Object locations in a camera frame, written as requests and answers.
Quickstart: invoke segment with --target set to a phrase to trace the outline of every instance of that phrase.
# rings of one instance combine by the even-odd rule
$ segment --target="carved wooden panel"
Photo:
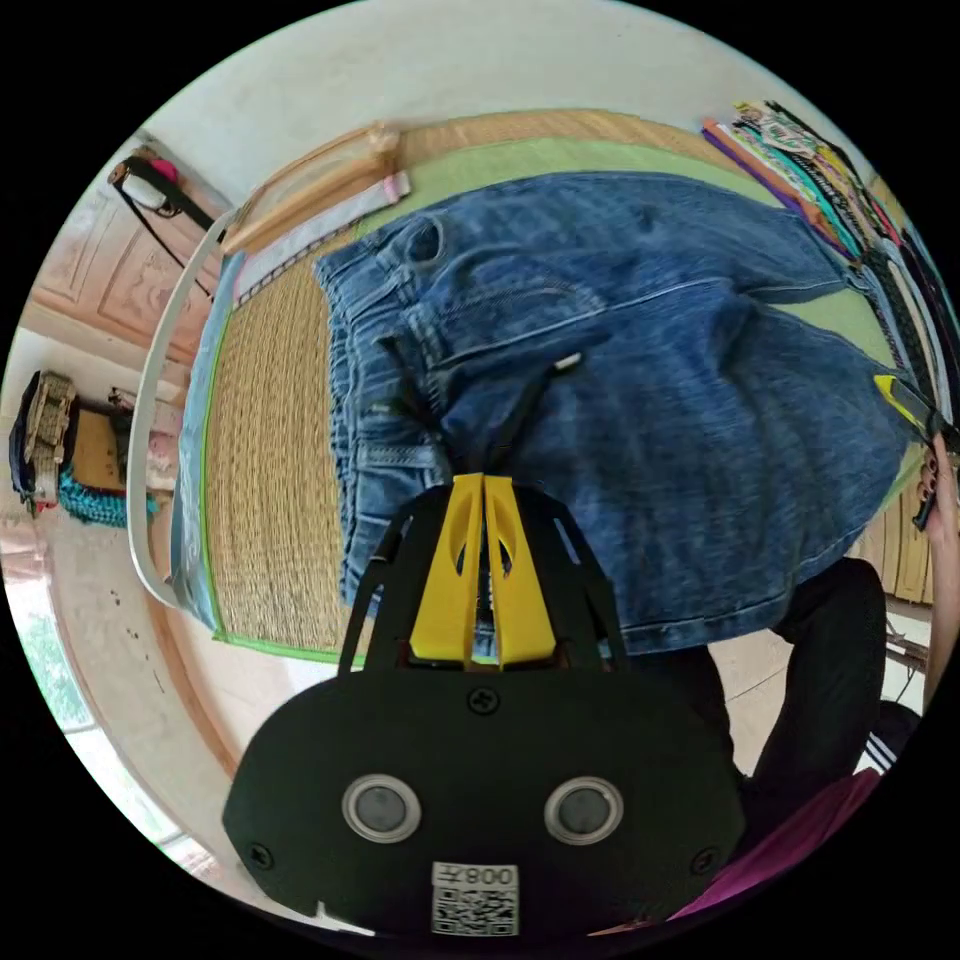
[[[211,217],[223,204],[201,186],[181,188]],[[203,230],[184,214],[144,216],[177,258],[186,263]],[[216,291],[221,254],[206,260],[180,314],[167,356],[190,365],[210,312],[204,291]],[[106,182],[87,191],[70,213],[37,274],[31,298],[38,304],[103,331],[118,340],[149,347],[163,308],[182,272],[116,190]]]

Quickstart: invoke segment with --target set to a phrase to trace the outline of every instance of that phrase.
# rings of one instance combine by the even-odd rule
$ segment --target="person's hand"
[[[943,437],[938,433],[933,438],[934,452],[927,452],[927,459],[920,471],[920,484],[917,493],[921,500],[936,497],[930,517],[927,520],[927,536],[934,549],[956,548],[960,556],[960,516],[957,508],[957,476],[947,456]],[[934,487],[933,468],[936,465],[937,476]]]

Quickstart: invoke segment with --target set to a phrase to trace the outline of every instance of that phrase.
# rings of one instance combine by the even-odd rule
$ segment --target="person's leg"
[[[741,852],[856,769],[880,703],[885,623],[883,587],[864,560],[845,557],[794,592],[773,628],[793,650],[780,716],[744,784]]]
[[[630,658],[630,667],[658,677],[673,688],[722,738],[724,753],[733,764],[733,740],[720,671],[708,647],[688,647]]]

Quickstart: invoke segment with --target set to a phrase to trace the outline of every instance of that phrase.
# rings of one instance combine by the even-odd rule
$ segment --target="red object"
[[[161,160],[158,157],[156,160],[150,161],[150,166],[158,173],[162,173],[171,183],[177,182],[179,177],[177,168],[169,160]]]

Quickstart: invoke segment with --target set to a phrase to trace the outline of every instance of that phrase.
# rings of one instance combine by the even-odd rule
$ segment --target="qr code label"
[[[520,929],[517,868],[465,863],[433,865],[433,932],[459,937],[512,937]]]

